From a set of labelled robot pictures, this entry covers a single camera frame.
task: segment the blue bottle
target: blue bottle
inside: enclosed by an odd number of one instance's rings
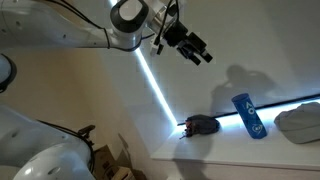
[[[267,131],[262,124],[250,100],[249,94],[244,93],[232,98],[241,119],[253,139],[262,139],[267,136]]]

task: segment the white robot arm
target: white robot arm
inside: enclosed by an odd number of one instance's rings
[[[80,27],[48,3],[72,11],[93,28]],[[94,24],[65,0],[0,0],[0,50],[16,47],[116,48],[134,51],[142,31],[150,28],[152,54],[161,54],[163,43],[176,48],[199,65],[200,56],[212,57],[206,44],[179,21],[182,0],[164,5],[158,0],[120,0],[111,10],[111,29]],[[16,75],[16,66],[0,54],[0,93]],[[22,167],[15,179],[94,179],[88,170],[91,146],[50,126],[0,106],[0,165]]]

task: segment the cardboard box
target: cardboard box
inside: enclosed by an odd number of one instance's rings
[[[129,168],[119,167],[118,172],[112,177],[111,180],[136,180],[136,179]]]
[[[107,145],[95,151],[94,176],[97,180],[111,180],[118,170]]]

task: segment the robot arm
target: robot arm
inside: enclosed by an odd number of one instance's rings
[[[161,42],[167,42],[197,65],[200,60],[194,54],[207,62],[212,59],[198,36],[187,35],[188,29],[177,19],[177,5],[173,0],[167,6],[158,0],[121,0],[111,10],[111,29],[79,27],[48,6],[53,1],[63,4],[58,0],[2,0],[0,49],[83,47],[134,51],[141,44],[143,29],[149,27],[157,35],[152,41],[153,54],[160,54]]]

